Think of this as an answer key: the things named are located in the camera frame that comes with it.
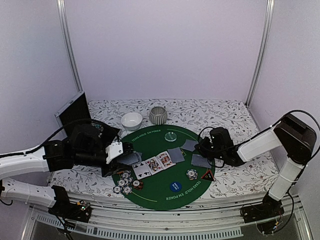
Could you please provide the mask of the grey playing card deck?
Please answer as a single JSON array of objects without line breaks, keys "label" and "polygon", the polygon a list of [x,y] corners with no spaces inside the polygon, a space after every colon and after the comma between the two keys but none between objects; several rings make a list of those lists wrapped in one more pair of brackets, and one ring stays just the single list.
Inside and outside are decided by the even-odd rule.
[{"label": "grey playing card deck", "polygon": [[127,155],[121,155],[117,159],[117,163],[127,165],[127,166],[137,165],[141,162],[142,162],[141,154],[135,151]]}]

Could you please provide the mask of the blue small blind button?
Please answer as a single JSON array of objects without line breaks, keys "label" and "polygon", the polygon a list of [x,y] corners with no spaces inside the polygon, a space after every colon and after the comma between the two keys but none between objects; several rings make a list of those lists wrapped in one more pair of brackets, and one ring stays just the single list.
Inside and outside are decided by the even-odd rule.
[{"label": "blue small blind button", "polygon": [[180,192],[182,189],[182,184],[178,181],[171,182],[169,189],[174,193]]}]

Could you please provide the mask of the red black poker chip stack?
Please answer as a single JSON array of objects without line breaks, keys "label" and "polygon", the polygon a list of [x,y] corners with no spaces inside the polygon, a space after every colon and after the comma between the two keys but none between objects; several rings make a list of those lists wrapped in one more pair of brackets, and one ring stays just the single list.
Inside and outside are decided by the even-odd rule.
[{"label": "red black poker chip stack", "polygon": [[136,190],[142,190],[144,187],[144,183],[143,181],[136,179],[132,182],[132,186]]}]

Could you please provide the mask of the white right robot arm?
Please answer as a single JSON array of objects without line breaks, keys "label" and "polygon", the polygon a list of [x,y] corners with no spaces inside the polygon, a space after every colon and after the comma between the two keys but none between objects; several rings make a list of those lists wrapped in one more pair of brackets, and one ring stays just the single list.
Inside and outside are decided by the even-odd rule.
[{"label": "white right robot arm", "polygon": [[238,144],[233,143],[227,129],[211,128],[209,136],[198,138],[194,147],[210,164],[218,159],[232,167],[242,166],[278,147],[284,148],[287,160],[258,208],[262,218],[269,218],[278,210],[278,203],[299,179],[308,162],[319,152],[314,149],[316,131],[294,116],[294,113],[295,110],[287,112],[276,123]]}]

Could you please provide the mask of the blue poker chips pile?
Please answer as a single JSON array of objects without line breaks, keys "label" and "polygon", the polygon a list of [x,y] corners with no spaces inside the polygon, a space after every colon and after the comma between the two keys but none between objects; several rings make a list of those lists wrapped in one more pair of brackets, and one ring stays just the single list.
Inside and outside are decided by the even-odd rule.
[{"label": "blue poker chips pile", "polygon": [[129,195],[133,191],[133,177],[130,170],[120,171],[112,176],[115,184],[113,192],[115,194]]}]

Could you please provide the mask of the black triangular all-in marker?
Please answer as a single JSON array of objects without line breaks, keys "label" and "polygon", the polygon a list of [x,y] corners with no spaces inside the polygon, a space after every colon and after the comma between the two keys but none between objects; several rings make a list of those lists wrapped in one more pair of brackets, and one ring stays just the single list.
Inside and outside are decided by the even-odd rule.
[{"label": "black triangular all-in marker", "polygon": [[215,182],[216,179],[214,177],[214,174],[212,172],[211,169],[209,169],[202,177],[201,177],[202,180],[207,180],[207,181],[211,181],[211,182]]}]

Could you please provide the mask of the blue poker chip stack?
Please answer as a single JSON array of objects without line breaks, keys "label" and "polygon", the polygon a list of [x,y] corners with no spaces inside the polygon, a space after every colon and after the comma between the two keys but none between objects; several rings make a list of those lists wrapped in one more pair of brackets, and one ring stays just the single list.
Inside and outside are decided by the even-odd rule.
[{"label": "blue poker chip stack", "polygon": [[190,180],[196,180],[198,178],[198,172],[196,169],[188,169],[186,171],[186,176],[190,179]]}]

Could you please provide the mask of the clear acrylic dealer button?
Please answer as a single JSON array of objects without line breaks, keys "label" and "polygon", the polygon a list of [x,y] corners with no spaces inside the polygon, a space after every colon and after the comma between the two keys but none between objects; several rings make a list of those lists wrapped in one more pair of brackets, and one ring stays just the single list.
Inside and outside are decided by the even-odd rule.
[{"label": "clear acrylic dealer button", "polygon": [[168,142],[174,142],[177,140],[177,134],[173,131],[169,131],[164,135],[164,139]]}]

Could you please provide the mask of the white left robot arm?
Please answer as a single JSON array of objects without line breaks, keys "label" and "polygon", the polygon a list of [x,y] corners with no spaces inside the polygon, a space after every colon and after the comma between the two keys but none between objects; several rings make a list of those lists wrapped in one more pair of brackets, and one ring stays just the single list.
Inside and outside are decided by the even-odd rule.
[{"label": "white left robot arm", "polygon": [[111,126],[93,119],[72,122],[72,134],[64,140],[49,136],[32,149],[0,156],[0,199],[17,200],[55,208],[63,217],[74,213],[74,205],[63,187],[44,187],[14,180],[12,177],[34,172],[56,172],[75,165],[100,167],[104,176],[121,165],[115,159],[125,154],[125,144]]}]

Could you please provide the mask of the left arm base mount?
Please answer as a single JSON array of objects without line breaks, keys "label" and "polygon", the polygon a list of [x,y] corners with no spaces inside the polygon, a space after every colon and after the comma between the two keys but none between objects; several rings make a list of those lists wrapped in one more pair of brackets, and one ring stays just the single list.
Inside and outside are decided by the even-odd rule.
[{"label": "left arm base mount", "polygon": [[88,223],[92,214],[92,207],[89,202],[84,200],[77,203],[57,201],[53,207],[48,209],[48,212],[63,219]]}]

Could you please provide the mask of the playing cards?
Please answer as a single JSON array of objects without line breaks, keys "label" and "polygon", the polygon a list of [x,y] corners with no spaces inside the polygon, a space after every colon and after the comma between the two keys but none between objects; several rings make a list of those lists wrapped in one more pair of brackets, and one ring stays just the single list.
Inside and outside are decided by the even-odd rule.
[{"label": "playing cards", "polygon": [[192,155],[191,164],[196,167],[202,167],[202,168],[208,168],[208,169],[212,168],[212,165],[209,163],[208,159],[198,154]]}]

